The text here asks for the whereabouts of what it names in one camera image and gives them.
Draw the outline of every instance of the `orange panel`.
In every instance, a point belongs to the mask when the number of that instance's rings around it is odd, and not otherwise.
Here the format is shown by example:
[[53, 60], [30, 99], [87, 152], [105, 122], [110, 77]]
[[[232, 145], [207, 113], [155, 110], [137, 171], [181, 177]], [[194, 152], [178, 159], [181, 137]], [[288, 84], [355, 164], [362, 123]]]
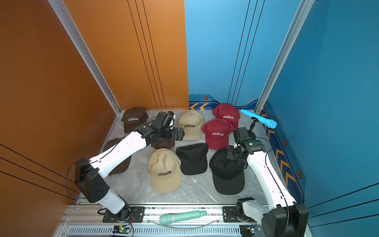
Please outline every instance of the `orange panel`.
[[[128, 1], [64, 0], [64, 3], [121, 108], [161, 109], [154, 81], [152, 84], [149, 81], [152, 74], [146, 72], [146, 68], [151, 70], [148, 58], [144, 61], [141, 53], [141, 48], [146, 51], [143, 36], [137, 37]], [[139, 30], [136, 17], [133, 16]]]
[[184, 0], [64, 3], [122, 109], [188, 108]]
[[188, 109], [184, 0], [139, 0], [144, 5], [167, 109]]
[[0, 157], [61, 184], [0, 159], [0, 171], [51, 190], [0, 173], [1, 235], [48, 237], [74, 202], [61, 176], [98, 154], [115, 114], [48, 1], [1, 4], [0, 144], [58, 174], [4, 147]]

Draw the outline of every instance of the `table surface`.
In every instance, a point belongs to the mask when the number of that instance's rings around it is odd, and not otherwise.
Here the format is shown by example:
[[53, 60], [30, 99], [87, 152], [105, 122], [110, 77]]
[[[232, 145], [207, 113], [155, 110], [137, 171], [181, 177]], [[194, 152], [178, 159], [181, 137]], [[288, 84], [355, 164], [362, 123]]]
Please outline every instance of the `table surface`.
[[[180, 116], [182, 116], [187, 111], [188, 110], [174, 110], [174, 113], [176, 115], [174, 127], [176, 127], [176, 123], [179, 120]], [[157, 110], [147, 110], [149, 118], [153, 118], [158, 114], [158, 112], [159, 111]], [[205, 122], [216, 118], [211, 110], [202, 110], [198, 112], [203, 116]], [[122, 115], [123, 112], [117, 118], [117, 121], [112, 128], [108, 140], [114, 138], [122, 138], [125, 135], [124, 125], [121, 122]], [[249, 128], [251, 123], [251, 118], [241, 114], [239, 127]], [[262, 124], [257, 123], [253, 132], [257, 137], [263, 137], [267, 139]], [[267, 150], [271, 149], [271, 146], [267, 141], [263, 139], [261, 139], [261, 141], [266, 146]], [[202, 136], [199, 140], [175, 141], [175, 146], [171, 150], [176, 152], [177, 147], [196, 143], [205, 143], [204, 133], [202, 133]], [[234, 145], [233, 133], [229, 135], [229, 144]], [[209, 149], [207, 153], [207, 171], [202, 174], [191, 176], [182, 174], [182, 182], [177, 190], [169, 193], [157, 194], [151, 187], [150, 175], [147, 171], [147, 165], [154, 151], [155, 149], [151, 146], [147, 146], [139, 150], [132, 155], [130, 166], [125, 172], [121, 174], [114, 174], [104, 179], [110, 188], [119, 194], [123, 199], [125, 199], [129, 204], [142, 204], [151, 202], [235, 204], [238, 199], [246, 197], [253, 197], [262, 204], [267, 203], [262, 187], [255, 173], [250, 167], [244, 170], [245, 187], [241, 193], [235, 195], [223, 195], [218, 193], [213, 185], [212, 171], [209, 168], [209, 161], [216, 152], [216, 150], [211, 149]], [[280, 174], [279, 166], [276, 163], [273, 152], [269, 152], [268, 157], [270, 158], [271, 163], [274, 165], [274, 169], [277, 171], [279, 177], [282, 179], [282, 175]]]

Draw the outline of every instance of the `blue microphone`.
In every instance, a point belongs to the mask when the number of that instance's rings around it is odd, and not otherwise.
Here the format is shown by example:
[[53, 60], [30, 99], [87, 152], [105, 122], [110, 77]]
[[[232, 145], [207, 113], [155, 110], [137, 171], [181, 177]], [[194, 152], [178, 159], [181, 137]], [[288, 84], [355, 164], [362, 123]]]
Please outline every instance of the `blue microphone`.
[[241, 113], [243, 113], [244, 115], [249, 116], [250, 118], [251, 117], [257, 118], [259, 120], [259, 122], [263, 123], [264, 125], [266, 125], [267, 127], [271, 128], [271, 129], [276, 128], [276, 126], [278, 125], [278, 123], [275, 122], [272, 119], [266, 119], [266, 118], [264, 118], [262, 116], [256, 115], [255, 113], [247, 111], [247, 110], [244, 110], [244, 109], [241, 110]]

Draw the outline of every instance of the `beige baseball cap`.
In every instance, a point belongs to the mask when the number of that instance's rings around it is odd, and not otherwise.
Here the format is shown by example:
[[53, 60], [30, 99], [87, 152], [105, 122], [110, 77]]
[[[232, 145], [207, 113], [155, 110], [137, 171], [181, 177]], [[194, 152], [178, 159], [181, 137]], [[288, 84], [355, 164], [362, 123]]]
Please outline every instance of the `beige baseball cap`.
[[161, 148], [150, 157], [147, 170], [150, 173], [151, 186], [156, 193], [174, 191], [182, 182], [181, 161], [172, 150]]
[[203, 116], [195, 110], [183, 114], [178, 122], [178, 127], [182, 127], [184, 130], [183, 140], [199, 139], [201, 137], [201, 128], [203, 125]]

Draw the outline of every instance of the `blue wall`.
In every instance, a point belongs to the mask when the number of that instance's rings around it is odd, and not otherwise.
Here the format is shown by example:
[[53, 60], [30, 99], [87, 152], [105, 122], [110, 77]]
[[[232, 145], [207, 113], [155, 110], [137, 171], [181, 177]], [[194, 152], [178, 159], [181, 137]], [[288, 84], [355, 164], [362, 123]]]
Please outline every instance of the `blue wall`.
[[[379, 1], [315, 1], [269, 96], [307, 181], [307, 207], [379, 182]], [[379, 198], [379, 185], [309, 209]], [[320, 236], [378, 236], [379, 201], [309, 219]]]
[[220, 103], [237, 106], [256, 100], [299, 3], [185, 0], [189, 93], [210, 94]]

